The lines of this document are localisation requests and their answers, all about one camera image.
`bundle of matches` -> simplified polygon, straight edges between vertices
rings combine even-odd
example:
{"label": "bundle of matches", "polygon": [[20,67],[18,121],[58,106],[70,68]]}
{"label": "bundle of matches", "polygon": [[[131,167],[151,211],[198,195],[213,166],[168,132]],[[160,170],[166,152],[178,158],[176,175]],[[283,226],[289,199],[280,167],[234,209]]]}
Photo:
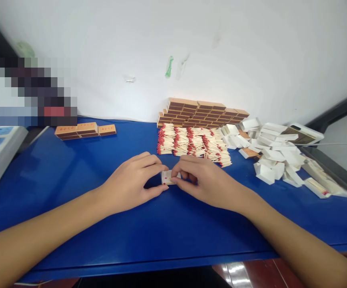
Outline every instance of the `bundle of matches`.
{"label": "bundle of matches", "polygon": [[164,123],[159,131],[158,154],[172,154],[174,149],[174,125]]}
{"label": "bundle of matches", "polygon": [[232,165],[231,162],[231,156],[228,153],[227,145],[222,139],[222,134],[220,132],[220,129],[212,128],[210,129],[212,136],[215,138],[215,143],[217,147],[219,148],[220,152],[220,166],[221,167],[227,167],[229,165]]}
{"label": "bundle of matches", "polygon": [[175,139],[173,141],[173,154],[175,156],[187,155],[189,140],[187,129],[175,127]]}
{"label": "bundle of matches", "polygon": [[192,132],[192,138],[190,141],[192,145],[191,145],[191,151],[188,148],[188,155],[201,157],[206,153],[202,136],[204,135],[204,131],[208,129],[203,129],[203,128],[190,128],[190,129]]}
{"label": "bundle of matches", "polygon": [[210,159],[212,162],[221,162],[221,149],[217,146],[214,132],[206,130],[202,136],[205,149],[207,150],[204,158]]}

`blue tabletop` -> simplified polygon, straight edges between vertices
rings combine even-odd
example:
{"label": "blue tabletop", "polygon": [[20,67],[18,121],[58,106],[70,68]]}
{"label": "blue tabletop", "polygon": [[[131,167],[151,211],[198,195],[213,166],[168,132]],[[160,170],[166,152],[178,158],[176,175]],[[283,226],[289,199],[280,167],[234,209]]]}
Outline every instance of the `blue tabletop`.
{"label": "blue tabletop", "polygon": [[[0,231],[49,211],[101,185],[130,157],[156,153],[154,123],[106,121],[117,134],[61,141],[49,128],[0,180]],[[347,198],[321,200],[306,187],[255,177],[253,160],[230,150],[224,170],[274,208],[339,251],[347,251]],[[179,160],[159,158],[169,168]],[[160,184],[155,176],[147,186]],[[53,251],[22,281],[95,276],[276,257],[243,216],[202,203],[176,186],[135,209],[112,215]]]}

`scattered matchboxes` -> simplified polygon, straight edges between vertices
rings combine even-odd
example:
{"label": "scattered matchboxes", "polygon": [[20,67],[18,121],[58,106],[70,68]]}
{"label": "scattered matchboxes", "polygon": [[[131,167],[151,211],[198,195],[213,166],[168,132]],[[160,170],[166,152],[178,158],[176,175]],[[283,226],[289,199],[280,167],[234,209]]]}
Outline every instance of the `scattered matchboxes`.
{"label": "scattered matchboxes", "polygon": [[72,140],[116,134],[115,125],[98,126],[96,122],[81,123],[77,126],[58,126],[55,136],[61,140]]}
{"label": "scattered matchboxes", "polygon": [[223,141],[227,147],[240,148],[239,153],[245,158],[254,158],[257,177],[268,184],[275,180],[300,187],[304,181],[296,173],[305,163],[306,158],[290,140],[296,140],[298,134],[282,134],[287,127],[274,123],[262,125],[258,118],[248,119],[237,124],[238,132],[229,135],[230,127],[223,126]]}

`cable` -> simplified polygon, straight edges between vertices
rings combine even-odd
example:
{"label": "cable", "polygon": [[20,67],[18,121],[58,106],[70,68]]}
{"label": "cable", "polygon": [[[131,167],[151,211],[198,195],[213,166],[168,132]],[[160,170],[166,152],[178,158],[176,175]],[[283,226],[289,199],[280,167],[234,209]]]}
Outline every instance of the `cable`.
{"label": "cable", "polygon": [[295,144],[295,145],[296,146],[347,145],[347,143],[318,143],[318,144]]}
{"label": "cable", "polygon": [[48,128],[49,126],[44,127],[44,129],[38,135],[36,135],[36,137],[29,143],[28,146],[30,147],[36,141],[36,139],[38,139]]}
{"label": "cable", "polygon": [[96,116],[89,116],[89,115],[81,115],[79,114],[78,117],[85,117],[85,118],[92,118],[92,119],[100,119],[100,120],[106,120],[106,121],[126,121],[126,122],[146,122],[146,123],[156,123],[156,120],[154,121],[144,121],[144,120],[137,120],[137,119],[131,119],[131,118],[116,118],[116,119],[110,119],[110,118],[104,118],[104,117],[96,117]]}
{"label": "cable", "polygon": [[43,285],[45,283],[51,282],[52,280],[48,280],[48,281],[44,281],[44,282],[40,282],[40,283],[20,283],[20,282],[16,282],[14,285],[22,285],[22,286],[31,286],[31,287],[36,287],[39,285]]}

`white cable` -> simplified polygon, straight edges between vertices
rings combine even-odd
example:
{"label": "white cable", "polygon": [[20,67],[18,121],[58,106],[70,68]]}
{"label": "white cable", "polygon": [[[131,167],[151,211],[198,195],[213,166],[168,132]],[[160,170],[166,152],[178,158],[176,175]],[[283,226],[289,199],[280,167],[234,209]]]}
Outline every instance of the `white cable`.
{"label": "white cable", "polygon": [[49,126],[44,127],[44,129],[30,142],[30,144],[28,146],[30,147],[32,145],[32,143],[34,143],[36,141],[36,139],[38,139],[48,128],[49,128]]}
{"label": "white cable", "polygon": [[101,119],[101,120],[108,120],[108,121],[111,121],[111,120],[122,120],[122,121],[133,121],[133,122],[156,123],[156,120],[154,120],[154,121],[144,121],[144,120],[138,120],[138,119],[132,119],[132,118],[125,118],[125,117],[111,118],[111,117],[98,117],[98,116],[90,116],[90,115],[82,115],[82,114],[79,114],[78,117]]}
{"label": "white cable", "polygon": [[295,144],[295,145],[296,146],[347,145],[347,143],[318,143],[318,144]]}
{"label": "white cable", "polygon": [[48,283],[48,282],[51,282],[52,280],[48,280],[48,281],[44,281],[44,282],[40,282],[38,284],[35,284],[35,283],[20,283],[20,282],[16,282],[14,285],[22,285],[22,286],[31,286],[31,287],[36,287],[36,286],[39,286],[39,285],[43,285],[45,283]]}

